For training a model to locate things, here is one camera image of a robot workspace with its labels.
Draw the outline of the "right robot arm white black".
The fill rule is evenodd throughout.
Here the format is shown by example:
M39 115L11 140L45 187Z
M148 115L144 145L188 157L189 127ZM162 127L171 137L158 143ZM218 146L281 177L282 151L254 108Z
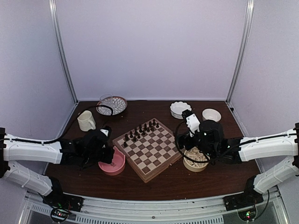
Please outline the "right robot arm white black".
M175 145L179 152L196 147L208 157L209 163L239 164L253 160L279 158L270 169L248 179L240 203L251 205L257 195L265 193L290 177L299 174L299 125L278 134L260 137L226 139L222 125L212 120L203 122L187 120L188 131L175 133Z

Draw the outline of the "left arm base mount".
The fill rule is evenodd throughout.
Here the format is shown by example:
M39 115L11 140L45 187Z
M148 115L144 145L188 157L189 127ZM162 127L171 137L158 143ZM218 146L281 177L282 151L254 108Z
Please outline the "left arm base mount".
M72 214L72 211L80 212L84 201L80 196L73 196L65 193L57 194L51 192L47 196L40 196L43 199L43 203L52 208L50 218L56 223L66 221Z

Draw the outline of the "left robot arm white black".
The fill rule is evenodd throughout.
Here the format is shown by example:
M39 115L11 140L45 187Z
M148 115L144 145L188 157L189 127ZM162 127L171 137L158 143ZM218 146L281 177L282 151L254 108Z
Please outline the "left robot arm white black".
M59 180L39 175L20 165L18 161L43 161L59 165L78 165L103 162L110 164L114 149L108 140L112 129L89 130L84 137L74 140L58 138L56 140L32 140L17 138L0 130L0 176L8 178L38 192L57 207L67 203Z

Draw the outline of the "wooden chess board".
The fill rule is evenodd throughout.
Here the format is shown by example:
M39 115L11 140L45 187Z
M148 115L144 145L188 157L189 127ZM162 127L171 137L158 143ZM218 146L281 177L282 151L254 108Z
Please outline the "wooden chess board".
M145 136L142 136L139 126L137 127L138 134L141 135L140 139L134 135L134 129L130 130L137 138L136 142L130 138L130 131L113 140L114 146L125 154L127 162L144 183L151 181L182 157L175 146L173 132L159 120L155 120L156 125L160 124L160 128L157 129L156 125L152 125L155 130L153 132L150 130L150 133L145 131ZM125 141L126 134L129 137L128 141Z

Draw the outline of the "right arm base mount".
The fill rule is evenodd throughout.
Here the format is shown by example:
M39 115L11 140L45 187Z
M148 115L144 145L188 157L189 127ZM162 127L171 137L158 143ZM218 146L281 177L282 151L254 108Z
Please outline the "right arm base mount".
M259 193L240 193L223 198L226 211L237 210L238 217L245 222L254 221L258 217L256 205L263 202Z

